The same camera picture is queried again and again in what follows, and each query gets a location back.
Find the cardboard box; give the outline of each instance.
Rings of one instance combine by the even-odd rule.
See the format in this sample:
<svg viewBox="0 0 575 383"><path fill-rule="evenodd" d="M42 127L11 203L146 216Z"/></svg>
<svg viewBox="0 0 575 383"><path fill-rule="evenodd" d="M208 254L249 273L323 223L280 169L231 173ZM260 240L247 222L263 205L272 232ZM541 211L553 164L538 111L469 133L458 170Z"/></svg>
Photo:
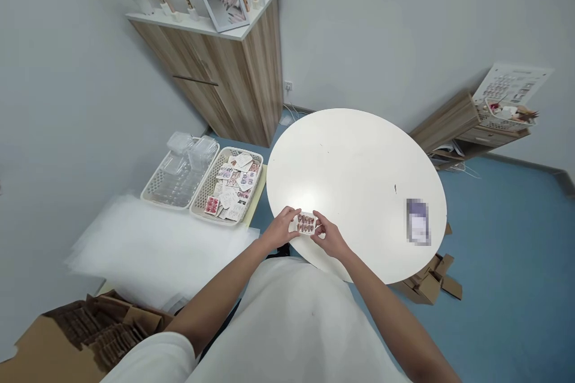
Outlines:
<svg viewBox="0 0 575 383"><path fill-rule="evenodd" d="M453 261L454 261L453 256L450 256L449 254L443 256L443 259L441 259L441 261L438 263L438 265L435 267L435 270L433 271L438 281L441 281L441 279L446 276L447 270L452 265Z"/></svg>
<svg viewBox="0 0 575 383"><path fill-rule="evenodd" d="M427 274L421 283L415 288L423 301L429 305L433 305L441 291L441 284L435 279L432 274Z"/></svg>
<svg viewBox="0 0 575 383"><path fill-rule="evenodd" d="M416 274L403 281L390 284L390 287L417 304L433 305L442 289L461 300L463 297L461 284L446 275L454 260L449 254L443 257L436 254Z"/></svg>
<svg viewBox="0 0 575 383"><path fill-rule="evenodd" d="M71 325L66 325L68 317ZM114 291L96 298L89 296L86 301L76 301L39 316L16 342L16 356L0 363L0 381L97 383L107 374L108 352L118 350L119 345L123 354L129 351L125 332L120 334L122 340L118 343L113 338L109 341L115 333L111 328L138 326L149 336L161 332L172 319L172 315L118 299ZM114 343L114 348L106 350Z"/></svg>

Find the white plastic basket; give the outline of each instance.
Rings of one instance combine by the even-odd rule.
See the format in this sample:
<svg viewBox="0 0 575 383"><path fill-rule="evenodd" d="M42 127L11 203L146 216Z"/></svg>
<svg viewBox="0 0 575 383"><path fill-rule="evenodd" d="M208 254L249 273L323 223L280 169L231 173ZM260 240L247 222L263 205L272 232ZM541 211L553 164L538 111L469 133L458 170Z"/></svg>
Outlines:
<svg viewBox="0 0 575 383"><path fill-rule="evenodd" d="M197 142L199 141L199 138L194 136L193 141ZM206 170L206 173L210 171L210 168L214 164L218 155L218 151L220 150L220 144L216 144L216 152ZM198 193L200 184L205 178L205 174L199 181L194 181L191 172L191 165L187 157L185 158L185 163L178 175L166 174L160 169L160 166L162 166L164 160L166 160L170 155L171 151L166 154L156 169L156 172L154 172L150 181L146 184L144 190L140 194L140 199L163 208L177 210L188 209L190 203L192 203L194 197Z"/></svg>
<svg viewBox="0 0 575 383"><path fill-rule="evenodd" d="M256 181L253 186L253 191L256 190L256 188L258 187L260 174L262 173L262 165L264 164L264 158L261 156L261 154L252 153L251 151L242 150L240 148L225 147L220 151L220 154L218 154L216 160L212 163L208 172L204 175L204 180L198 187L198 191L196 192L192 204L190 205L190 214L192 214L192 216L199 217L203 220L210 221L212 223L221 224L223 226L234 226L240 223L244 219L247 209L252 203L252 198L254 195L253 192L250 194L250 197L246 202L245 205L246 209L244 211L244 214L238 221L228 219L224 220L222 218L218 218L215 217L214 215L204 212L205 203L207 202L208 197L210 197L214 193L214 188L217 184L216 175L219 172L220 168L224 163L228 162L230 156L234 157L239 156L241 153L247 153L251 155L254 163L257 163L259 165L258 173L256 175Z"/></svg>
<svg viewBox="0 0 575 383"><path fill-rule="evenodd" d="M533 123L522 123L521 121L505 120L497 117L491 110L490 105L499 104L500 106L517 106L515 104L506 103L505 101L498 101L496 99L485 99L482 104L477 106L477 113L480 119L480 125L489 127L490 129L504 130L506 132L518 132L531 126L536 126L537 121L534 119Z"/></svg>

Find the white vase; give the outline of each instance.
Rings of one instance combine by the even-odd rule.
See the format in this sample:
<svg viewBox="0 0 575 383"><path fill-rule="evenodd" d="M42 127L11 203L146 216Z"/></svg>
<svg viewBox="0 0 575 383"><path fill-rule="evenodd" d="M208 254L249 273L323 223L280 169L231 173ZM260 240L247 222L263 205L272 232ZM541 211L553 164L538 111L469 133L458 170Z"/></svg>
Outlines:
<svg viewBox="0 0 575 383"><path fill-rule="evenodd" d="M152 7L149 0L134 0L134 3L138 5L143 14L153 15L154 8Z"/></svg>

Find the round white table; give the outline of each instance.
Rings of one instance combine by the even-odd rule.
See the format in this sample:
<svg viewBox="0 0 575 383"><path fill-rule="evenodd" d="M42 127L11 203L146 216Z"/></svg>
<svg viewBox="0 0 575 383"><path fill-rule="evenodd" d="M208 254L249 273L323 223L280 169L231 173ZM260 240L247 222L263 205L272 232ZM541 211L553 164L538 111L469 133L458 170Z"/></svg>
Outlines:
<svg viewBox="0 0 575 383"><path fill-rule="evenodd" d="M286 205L318 210L386 284L427 265L445 233L445 194L427 155L403 130L362 111L318 111L292 124L271 152L267 187L274 216ZM408 241L407 199L427 204L431 245ZM291 244L315 267L351 282L309 236Z"/></svg>

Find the white shirt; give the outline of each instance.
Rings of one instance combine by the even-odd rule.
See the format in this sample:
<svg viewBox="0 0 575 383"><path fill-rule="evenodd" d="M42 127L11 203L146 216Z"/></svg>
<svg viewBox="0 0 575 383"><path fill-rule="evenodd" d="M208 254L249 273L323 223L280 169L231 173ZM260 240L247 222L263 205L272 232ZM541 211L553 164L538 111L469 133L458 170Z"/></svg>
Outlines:
<svg viewBox="0 0 575 383"><path fill-rule="evenodd" d="M349 287L296 257L264 261L196 365L173 332L138 344L103 382L406 382Z"/></svg>

